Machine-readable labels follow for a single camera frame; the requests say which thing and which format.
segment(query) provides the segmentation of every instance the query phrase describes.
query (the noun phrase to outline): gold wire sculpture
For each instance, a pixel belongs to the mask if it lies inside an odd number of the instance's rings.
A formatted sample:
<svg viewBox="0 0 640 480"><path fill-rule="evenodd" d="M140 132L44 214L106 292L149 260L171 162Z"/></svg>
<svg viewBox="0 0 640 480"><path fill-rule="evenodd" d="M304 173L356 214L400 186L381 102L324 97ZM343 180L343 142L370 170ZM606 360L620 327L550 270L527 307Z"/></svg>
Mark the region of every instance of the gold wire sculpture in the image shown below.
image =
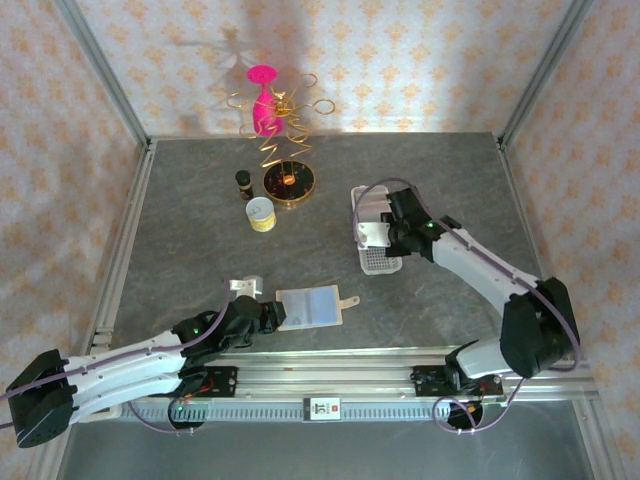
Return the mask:
<svg viewBox="0 0 640 480"><path fill-rule="evenodd" d="M300 111L304 108L312 108L319 115L330 115L336 109L333 100L328 98L321 98L313 103L296 104L294 96L298 90L311 88L317 83L318 77L316 75L306 73L298 76L298 82L290 93L276 92L270 82L263 84L262 94L258 100L254 101L253 122L244 123L239 128L240 136L244 138L253 140L259 136L264 137L264 141L258 147L261 152L267 153L267 156L260 163L261 167L267 169L263 185L271 199L287 206L293 206L306 200L315 188L313 171L299 160L300 155L307 153L312 148L307 142L311 135L311 129L302 123ZM227 105L231 108L242 109L251 102L251 100L244 100L240 103L234 101L234 99L242 97L244 95L240 92L232 93L227 98ZM256 109L259 107L263 107L261 118L256 117ZM281 146L278 138L283 131L284 138L299 147L287 158L278 155L278 149Z"/></svg>

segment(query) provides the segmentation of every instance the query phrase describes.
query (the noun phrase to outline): white container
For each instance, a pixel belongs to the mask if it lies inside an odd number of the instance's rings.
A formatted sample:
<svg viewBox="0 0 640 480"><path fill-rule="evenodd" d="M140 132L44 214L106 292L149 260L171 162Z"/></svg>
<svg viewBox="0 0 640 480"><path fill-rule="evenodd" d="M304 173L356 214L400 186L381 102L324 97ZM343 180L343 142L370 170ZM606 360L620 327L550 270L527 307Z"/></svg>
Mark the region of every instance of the white container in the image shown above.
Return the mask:
<svg viewBox="0 0 640 480"><path fill-rule="evenodd" d="M276 225L273 202L266 197L256 197L247 203L247 217L256 232L268 232Z"/></svg>

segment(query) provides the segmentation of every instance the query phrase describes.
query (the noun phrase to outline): label sticker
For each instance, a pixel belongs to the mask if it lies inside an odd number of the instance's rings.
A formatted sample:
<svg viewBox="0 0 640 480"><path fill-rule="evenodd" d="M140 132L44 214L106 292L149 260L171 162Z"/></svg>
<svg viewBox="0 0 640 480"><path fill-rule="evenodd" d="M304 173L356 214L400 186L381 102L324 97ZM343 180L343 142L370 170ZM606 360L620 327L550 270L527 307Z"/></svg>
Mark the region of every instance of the label sticker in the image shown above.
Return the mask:
<svg viewBox="0 0 640 480"><path fill-rule="evenodd" d="M336 421L342 418L340 397L304 399L304 419L309 422Z"/></svg>

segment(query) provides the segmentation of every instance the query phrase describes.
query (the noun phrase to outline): wallpaper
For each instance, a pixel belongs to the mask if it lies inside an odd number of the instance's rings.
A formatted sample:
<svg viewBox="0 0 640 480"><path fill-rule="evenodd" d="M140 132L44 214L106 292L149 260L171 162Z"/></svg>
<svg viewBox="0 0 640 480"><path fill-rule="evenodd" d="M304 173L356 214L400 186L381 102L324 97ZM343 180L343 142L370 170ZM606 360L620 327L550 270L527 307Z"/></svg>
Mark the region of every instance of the wallpaper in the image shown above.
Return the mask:
<svg viewBox="0 0 640 480"><path fill-rule="evenodd" d="M82 341L138 152L52 1L0 2L0 78L4 391L42 351ZM0 477L24 478L31 455L0 432Z"/></svg>
<svg viewBox="0 0 640 480"><path fill-rule="evenodd" d="M509 157L575 305L629 478L640 467L640 11L595 2Z"/></svg>
<svg viewBox="0 0 640 480"><path fill-rule="evenodd" d="M570 0L80 0L145 130L237 134L247 69L296 72L339 131L500 132Z"/></svg>

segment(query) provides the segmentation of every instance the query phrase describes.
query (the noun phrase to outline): white label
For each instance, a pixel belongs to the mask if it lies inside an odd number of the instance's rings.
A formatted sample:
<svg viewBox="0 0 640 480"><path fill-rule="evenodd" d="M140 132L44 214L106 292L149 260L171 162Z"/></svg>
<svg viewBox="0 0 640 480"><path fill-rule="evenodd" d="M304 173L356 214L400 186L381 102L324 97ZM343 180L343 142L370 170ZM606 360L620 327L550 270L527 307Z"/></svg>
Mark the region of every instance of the white label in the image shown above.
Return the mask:
<svg viewBox="0 0 640 480"><path fill-rule="evenodd" d="M342 406L340 397L309 398L305 402L308 408L307 419L310 421L340 420L342 417Z"/></svg>

